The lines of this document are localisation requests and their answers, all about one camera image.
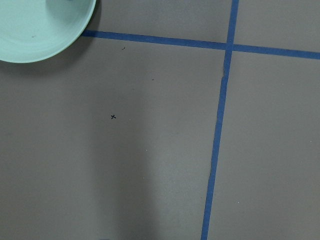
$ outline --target mint green plate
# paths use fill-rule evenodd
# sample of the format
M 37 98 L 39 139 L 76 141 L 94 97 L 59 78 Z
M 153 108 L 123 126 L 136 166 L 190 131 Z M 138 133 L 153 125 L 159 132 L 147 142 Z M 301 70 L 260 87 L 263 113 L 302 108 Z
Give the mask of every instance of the mint green plate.
M 0 0 L 0 60 L 31 63 L 70 46 L 84 31 L 96 0 Z

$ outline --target horizontal blue line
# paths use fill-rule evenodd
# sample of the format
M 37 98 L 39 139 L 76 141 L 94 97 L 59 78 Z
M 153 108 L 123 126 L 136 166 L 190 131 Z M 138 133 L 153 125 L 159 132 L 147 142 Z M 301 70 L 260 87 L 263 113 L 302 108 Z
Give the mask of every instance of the horizontal blue line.
M 320 52 L 234 44 L 233 51 L 320 60 Z
M 169 38 L 169 37 L 161 37 L 161 36 L 147 36 L 147 35 L 106 32 L 106 31 L 85 30 L 82 33 L 82 36 L 100 38 L 100 39 L 115 39 L 115 40 L 133 41 L 133 42 L 142 42 L 142 43 L 185 46 L 185 47 L 194 47 L 194 48 L 203 48 L 203 49 L 217 49 L 217 50 L 226 49 L 226 44 L 222 42 L 199 41 L 199 40 Z

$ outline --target blue line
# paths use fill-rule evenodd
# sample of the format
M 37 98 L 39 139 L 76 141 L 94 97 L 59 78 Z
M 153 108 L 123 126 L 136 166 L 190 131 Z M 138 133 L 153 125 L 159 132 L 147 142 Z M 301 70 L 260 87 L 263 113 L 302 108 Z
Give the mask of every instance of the blue line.
M 106 31 L 85 30 L 82 33 L 82 36 L 101 38 L 101 39 L 133 41 L 133 42 L 141 42 L 141 43 L 185 46 L 185 47 L 194 47 L 194 48 L 203 48 L 203 49 L 217 49 L 217 50 L 226 49 L 226 44 L 222 42 L 198 41 L 198 40 L 189 40 L 189 39 L 180 39 L 180 38 L 147 36 L 147 35 L 106 32 Z
M 218 103 L 218 109 L 216 114 L 216 123 L 215 123 L 212 157 L 211 157 L 211 171 L 210 171 L 210 177 L 209 177 L 207 192 L 206 192 L 201 240 L 208 239 L 212 201 L 214 197 L 214 189 L 215 189 L 215 181 L 216 181 L 218 155 L 219 155 L 219 148 L 220 148 L 220 139 L 221 139 L 222 125 L 224 120 L 226 97 L 227 97 L 227 86 L 228 86 L 228 80 L 229 80 L 232 51 L 233 51 L 234 40 L 235 40 L 238 6 L 239 6 L 239 0 L 232 0 L 228 35 L 226 39 L 226 49 L 225 49 L 224 63 L 223 63 L 224 74 L 221 80 L 219 103 Z
M 264 47 L 264 46 L 249 46 L 249 45 L 241 45 L 241 44 L 234 44 L 233 50 L 237 52 L 245 52 L 245 53 L 268 54 L 268 55 L 278 55 L 278 56 L 320 60 L 320 52 L 312 52 L 312 51 L 290 50 L 290 49 Z

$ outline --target gray surface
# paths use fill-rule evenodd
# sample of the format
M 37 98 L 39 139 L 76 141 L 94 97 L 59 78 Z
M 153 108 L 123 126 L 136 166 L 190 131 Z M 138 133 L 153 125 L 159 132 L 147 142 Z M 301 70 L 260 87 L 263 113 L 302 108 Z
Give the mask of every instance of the gray surface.
M 223 58 L 83 37 L 0 62 L 0 237 L 199 238 Z
M 319 239 L 319 61 L 231 65 L 208 239 Z
M 231 0 L 101 0 L 91 30 L 226 42 Z
M 320 52 L 318 0 L 240 0 L 235 44 Z

